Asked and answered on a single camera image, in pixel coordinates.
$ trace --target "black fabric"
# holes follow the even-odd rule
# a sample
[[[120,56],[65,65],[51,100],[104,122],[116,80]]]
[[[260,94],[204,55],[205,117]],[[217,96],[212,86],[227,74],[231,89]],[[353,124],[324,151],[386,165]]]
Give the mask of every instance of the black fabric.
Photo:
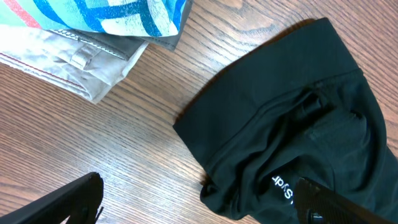
[[[308,177],[398,222],[398,162],[361,69],[328,19],[232,65],[174,129],[211,181],[201,201],[234,220],[297,223]]]

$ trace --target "blue striped towel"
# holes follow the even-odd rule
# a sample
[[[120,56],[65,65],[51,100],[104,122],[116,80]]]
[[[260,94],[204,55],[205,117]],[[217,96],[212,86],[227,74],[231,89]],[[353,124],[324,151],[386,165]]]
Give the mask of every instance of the blue striped towel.
[[[0,23],[114,35],[177,35],[186,0],[1,0]]]

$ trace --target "wooden table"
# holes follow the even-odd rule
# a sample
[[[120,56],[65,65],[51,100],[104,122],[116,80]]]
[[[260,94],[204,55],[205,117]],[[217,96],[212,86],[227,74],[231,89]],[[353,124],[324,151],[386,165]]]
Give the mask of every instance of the wooden table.
[[[321,17],[364,70],[398,156],[397,0],[196,0],[175,52],[150,45],[98,105],[0,66],[0,215],[97,171],[99,223],[232,223],[200,202],[203,170],[172,125],[223,67]]]

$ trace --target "red stripe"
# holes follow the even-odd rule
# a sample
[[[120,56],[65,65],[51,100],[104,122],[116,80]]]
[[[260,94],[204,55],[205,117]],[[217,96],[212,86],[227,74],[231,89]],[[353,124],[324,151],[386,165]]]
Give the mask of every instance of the red stripe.
[[[8,55],[5,55],[5,54],[3,54],[3,53],[0,53],[0,55],[6,57],[6,58],[8,58],[8,59],[14,60],[14,61],[16,61],[16,62],[19,62],[19,63],[21,63],[21,64],[23,64],[23,65],[25,65],[25,66],[28,66],[29,68],[33,68],[33,69],[38,70],[38,71],[40,71],[40,72],[42,72],[42,73],[46,73],[47,75],[50,75],[51,77],[58,78],[59,80],[62,80],[62,81],[64,81],[64,82],[67,82],[67,83],[69,83],[69,84],[72,84],[72,85],[75,85],[75,86],[77,86],[77,87],[80,87],[80,88],[84,89],[84,87],[82,87],[82,86],[79,85],[79,84],[76,84],[76,83],[71,82],[71,81],[69,81],[69,80],[60,78],[60,77],[58,77],[58,76],[56,76],[56,75],[53,75],[53,74],[51,74],[51,73],[49,73],[49,72],[40,70],[40,69],[35,68],[35,67],[33,67],[33,66],[30,66],[30,65],[28,65],[28,64],[26,64],[26,63],[24,63],[24,62],[21,62],[21,61],[18,60],[18,59],[15,59],[15,58],[10,57],[10,56],[8,56]]]
[[[40,24],[27,12],[25,9],[21,7],[21,5],[16,0],[3,0],[4,3],[10,8],[15,14],[17,14],[20,19],[22,19],[25,24],[29,27],[39,28],[42,27]]]

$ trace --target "black plastic item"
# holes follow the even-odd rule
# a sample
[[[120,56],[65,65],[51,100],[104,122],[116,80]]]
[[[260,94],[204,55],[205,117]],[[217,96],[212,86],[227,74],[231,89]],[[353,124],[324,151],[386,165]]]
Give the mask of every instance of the black plastic item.
[[[99,173],[90,172],[1,217],[0,224],[59,224],[68,217],[67,224],[94,224],[103,189],[104,183]]]
[[[295,186],[294,207],[301,224],[392,223],[307,178]]]

